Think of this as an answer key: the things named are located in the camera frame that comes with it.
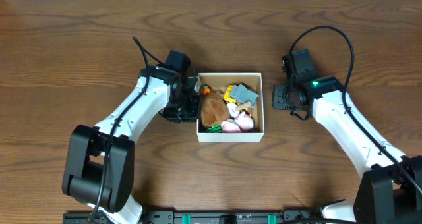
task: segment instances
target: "wooden table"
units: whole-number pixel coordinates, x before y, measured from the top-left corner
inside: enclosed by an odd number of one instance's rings
[[[199,144],[195,124],[156,116],[135,149],[134,197],[177,210],[279,210],[354,199],[360,180],[315,121],[272,108],[281,57],[308,28],[342,29],[355,48],[349,92],[408,156],[421,154],[422,0],[3,0],[0,4],[0,223],[59,223],[90,210],[61,191],[69,136],[93,126],[144,67],[136,34],[164,60],[185,52],[199,72],[261,72],[259,144]],[[349,50],[320,30],[320,75],[344,81]]]

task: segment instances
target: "open cardboard box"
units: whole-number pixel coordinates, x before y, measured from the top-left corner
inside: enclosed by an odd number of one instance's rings
[[[259,95],[253,106],[254,129],[248,133],[207,133],[200,122],[196,122],[199,142],[259,142],[264,136],[264,98],[262,96],[261,73],[200,73],[201,84],[224,93],[231,84],[243,84]]]

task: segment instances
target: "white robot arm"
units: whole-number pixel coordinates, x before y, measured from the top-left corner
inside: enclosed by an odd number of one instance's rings
[[[135,89],[132,93],[119,105],[119,107],[107,118],[98,122],[95,127],[104,134],[109,134],[114,124],[114,119],[118,116],[136,96],[141,93],[145,86],[146,77],[141,76],[136,83]],[[136,143],[139,136],[144,131],[146,125],[152,118],[162,109],[164,109],[170,100],[170,86],[164,83],[163,80],[150,77],[148,87],[143,96],[141,96],[136,103],[125,113],[121,122],[119,123],[114,136],[126,136],[129,140]],[[118,224],[138,223],[142,214],[142,206],[135,201],[132,195],[129,196],[125,205],[118,212],[111,213],[100,207],[100,210],[107,216],[107,218]]]
[[[185,76],[189,67],[185,54],[171,51],[165,64],[141,70],[135,89],[112,114],[93,128],[77,126],[63,176],[66,195],[96,207],[113,223],[139,222],[142,206],[131,196],[134,146],[157,113],[176,123],[196,121],[200,83],[197,76]],[[90,161],[90,155],[107,156],[107,165]]]
[[[405,155],[402,151],[395,148],[391,143],[377,132],[377,130],[369,123],[366,118],[354,106],[348,93],[346,93],[346,101],[351,112],[359,120],[372,136],[378,140],[380,144],[386,147],[398,161],[402,161],[401,157]],[[351,162],[355,165],[356,171],[362,178],[365,171],[370,171],[373,165],[386,167],[393,163],[374,145],[369,138],[363,134],[361,129],[351,120],[350,116],[345,112],[342,93],[339,90],[323,94],[321,98],[314,99],[312,106],[312,115],[315,120],[322,124],[331,135],[337,140],[343,148]]]

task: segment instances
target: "yellow toy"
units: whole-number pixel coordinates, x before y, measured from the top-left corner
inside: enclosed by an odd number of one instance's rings
[[[225,101],[227,101],[228,103],[236,103],[236,99],[233,99],[233,98],[230,97],[230,92],[231,92],[232,89],[233,89],[233,85],[230,85],[227,88],[226,92],[224,93],[223,99]]]

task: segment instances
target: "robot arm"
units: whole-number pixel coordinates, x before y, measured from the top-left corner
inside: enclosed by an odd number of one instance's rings
[[[380,144],[386,147],[398,161],[402,161],[401,157],[405,154],[392,144],[386,141],[375,130],[375,128],[362,116],[359,110],[350,100],[349,94],[346,94],[346,101],[351,112],[359,120],[359,122],[369,131],[372,136],[378,140]],[[351,162],[355,165],[359,176],[362,178],[365,171],[370,171],[373,166],[386,167],[393,163],[371,142],[360,128],[351,120],[350,116],[345,113],[342,93],[339,90],[328,92],[319,99],[314,99],[312,106],[312,116],[315,120],[322,124],[331,135],[337,140],[343,148]]]
[[[99,128],[100,132],[109,134],[115,117],[141,92],[145,82],[146,77],[141,76],[136,83],[135,89],[123,103],[111,115],[98,122],[95,127]],[[164,83],[163,80],[150,77],[145,94],[125,113],[114,136],[119,137],[123,135],[129,140],[136,142],[146,125],[160,110],[166,107],[169,100],[170,86]]]
[[[146,77],[141,76],[136,83],[135,89],[122,104],[111,115],[95,125],[99,132],[109,134],[115,117],[141,93],[145,83]],[[154,115],[166,107],[170,100],[170,92],[170,86],[164,83],[163,80],[150,77],[145,94],[125,113],[114,136],[125,136],[129,140],[136,142]],[[95,204],[91,203],[88,203],[88,205],[92,208],[95,206]],[[131,195],[120,211],[111,213],[101,207],[100,210],[114,223],[138,223],[142,214],[142,206]]]
[[[79,125],[71,135],[62,190],[94,207],[104,166],[91,161],[90,156],[105,155],[112,127],[121,117],[109,148],[99,208],[114,223],[138,223],[142,214],[142,206],[133,199],[131,190],[135,143],[146,125],[162,109],[160,115],[176,123],[196,121],[200,111],[199,79],[185,76],[190,59],[171,51],[161,66],[147,65],[141,70],[135,89],[111,115],[92,128]],[[139,97],[145,85],[145,93]]]
[[[290,110],[302,120],[315,118],[337,140],[351,159],[361,185],[356,199],[341,201],[321,207],[324,218],[359,221],[362,223],[414,223],[420,220],[422,196],[415,185],[400,171],[411,174],[411,179],[422,183],[422,157],[408,158],[383,138],[354,106],[333,76],[320,78],[307,50],[290,53],[283,57],[283,68],[287,74],[286,85],[276,85],[273,95],[274,108]],[[306,111],[302,118],[296,111]],[[359,123],[374,138],[377,146],[359,127]],[[387,151],[398,163],[388,159],[381,151]],[[393,182],[400,189],[393,188]]]

